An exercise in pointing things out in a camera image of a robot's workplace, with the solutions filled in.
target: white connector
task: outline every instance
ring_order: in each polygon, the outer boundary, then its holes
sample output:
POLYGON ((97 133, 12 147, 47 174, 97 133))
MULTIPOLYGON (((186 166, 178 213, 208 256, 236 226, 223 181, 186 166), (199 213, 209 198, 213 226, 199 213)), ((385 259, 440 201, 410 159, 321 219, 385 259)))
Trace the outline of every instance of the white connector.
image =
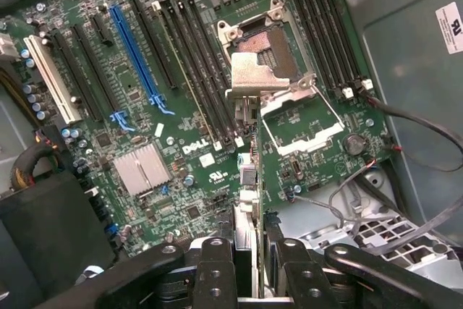
POLYGON ((63 116, 66 124, 71 124, 80 121, 82 117, 79 111, 71 103, 71 95, 67 90, 66 85, 58 73, 58 69, 51 59, 48 49, 42 45, 38 36, 29 35, 28 38, 24 38, 24 42, 29 49, 30 55, 37 65, 37 69, 42 75, 43 81, 46 87, 50 91, 53 100, 58 106, 58 110, 63 116))
POLYGON ((16 47, 14 47, 12 37, 5 33, 0 33, 0 60, 15 61, 20 57, 16 47))
POLYGON ((344 94, 346 99, 354 98, 354 91, 350 87, 343 88, 342 94, 344 94))
POLYGON ((370 79, 362 80, 362 87, 366 90, 373 89, 373 81, 370 79))

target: heatsink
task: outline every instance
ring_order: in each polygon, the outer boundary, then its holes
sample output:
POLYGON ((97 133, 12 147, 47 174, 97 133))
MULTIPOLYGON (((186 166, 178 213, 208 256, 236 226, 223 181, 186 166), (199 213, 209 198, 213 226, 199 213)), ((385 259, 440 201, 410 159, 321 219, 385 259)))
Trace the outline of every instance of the heatsink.
POLYGON ((171 179, 171 174, 154 144, 114 159, 114 166, 130 195, 150 191, 171 179))

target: green circuit board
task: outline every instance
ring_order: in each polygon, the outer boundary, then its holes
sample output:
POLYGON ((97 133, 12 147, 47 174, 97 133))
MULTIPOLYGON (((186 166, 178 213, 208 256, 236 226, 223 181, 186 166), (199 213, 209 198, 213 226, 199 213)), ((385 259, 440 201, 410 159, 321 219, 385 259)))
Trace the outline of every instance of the green circuit board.
MULTIPOLYGON (((148 19, 146 23, 149 31, 156 40, 162 64, 155 57, 130 1, 35 0, 23 4, 18 11, 6 16, 5 22, 7 33, 18 51, 27 48, 23 38, 37 35, 38 30, 47 33, 58 31, 67 43, 77 68, 83 73, 85 83, 94 96, 97 109, 103 116, 102 121, 97 122, 85 107, 80 107, 82 120, 69 128, 79 128, 82 135, 76 142, 69 144, 69 148, 75 158, 85 159, 89 167, 87 177, 98 188, 119 227, 127 224, 132 226, 127 250, 130 255, 134 255, 160 243, 170 233, 173 233, 177 242, 189 242, 196 237, 214 233, 217 212, 237 202, 242 188, 237 159, 239 153, 250 151, 250 132, 247 127, 228 118, 227 112, 233 115, 233 107, 225 100, 224 91, 230 81, 228 56, 235 51, 246 51, 249 46, 243 41, 225 47, 218 39, 218 24, 220 21, 228 25, 245 22, 269 11, 273 0, 193 0, 192 7, 187 5, 187 0, 182 0, 187 8, 185 13, 177 7, 177 0, 138 0, 138 6, 143 8, 148 19), (46 6, 44 11, 38 11, 36 5, 39 2, 46 6), (150 78, 163 96, 166 109, 175 115, 164 114, 148 100, 139 72, 134 68, 112 13, 108 11, 115 4, 121 9, 129 31, 134 35, 147 63, 150 78), (168 5, 173 6, 174 13, 165 12, 163 16, 161 13, 168 5), (107 30, 106 35, 112 45, 102 43, 91 23, 93 15, 99 17, 100 25, 107 30), (26 19, 31 17, 43 27, 36 28, 27 24, 26 19), (87 38, 107 85, 101 85, 95 77, 94 67, 76 40, 76 30, 72 29, 75 25, 80 28, 80 35, 87 38), (192 38, 197 38, 200 44, 193 43, 192 38), (198 54, 195 48, 202 47, 206 52, 204 56, 188 58, 189 52, 194 56, 198 54), (220 70, 220 74, 216 78, 212 77, 212 82, 201 85, 201 76, 195 80, 192 75, 202 75, 204 71, 207 74, 209 65, 213 67, 210 72, 220 70), (166 71, 164 67, 167 67, 169 77, 174 80, 177 88, 168 86, 163 76, 166 71), (198 93, 194 86, 192 88, 195 81, 208 92, 198 93), (110 120, 114 107, 107 97, 107 90, 114 95, 119 110, 125 111, 125 119, 133 131, 124 131, 117 122, 110 120), (87 145, 80 147, 81 140, 85 140, 87 145), (123 179, 114 167, 114 160, 149 144, 157 147, 171 179, 140 199, 139 195, 127 192, 123 179), (185 180, 192 180, 193 184, 186 185, 185 180)), ((291 76, 292 82, 297 83, 303 77, 319 76, 318 63, 304 33, 297 7, 292 0, 279 1, 286 1, 286 12, 291 20, 272 28, 275 28, 275 33, 278 31, 278 38, 284 39, 284 47, 292 54, 294 61, 291 64, 295 71, 291 76)), ((336 2, 345 7, 342 0, 336 2)), ((353 42, 354 55, 362 74, 368 76, 366 63, 345 11, 342 20, 353 42)), ((56 44, 50 48, 50 52, 70 95, 78 96, 80 92, 56 44)), ((271 54, 260 56, 264 64, 274 64, 276 58, 271 54)), ((40 81, 37 69, 27 68, 24 61, 16 62, 15 68, 24 83, 40 81)), ((302 193, 310 192, 354 172, 370 158, 381 161, 388 156, 382 140, 387 130, 383 117, 377 111, 356 98, 350 101, 333 98, 323 84, 323 79, 317 80, 317 86, 332 109, 327 107, 319 95, 285 103, 280 109, 265 115, 265 121, 276 141, 281 145, 312 139, 321 130, 337 123, 339 120, 336 115, 339 115, 344 129, 330 137, 326 146, 319 150, 280 156, 270 135, 260 123, 265 209, 278 210, 280 204, 287 204, 284 193, 287 187, 300 185, 302 193), (364 156, 350 156, 344 150, 344 138, 352 133, 367 140, 364 156), (294 167, 296 162, 302 175, 294 167)), ((50 112, 46 122, 62 126, 59 110, 51 95, 44 92, 42 98, 41 103, 50 112)))

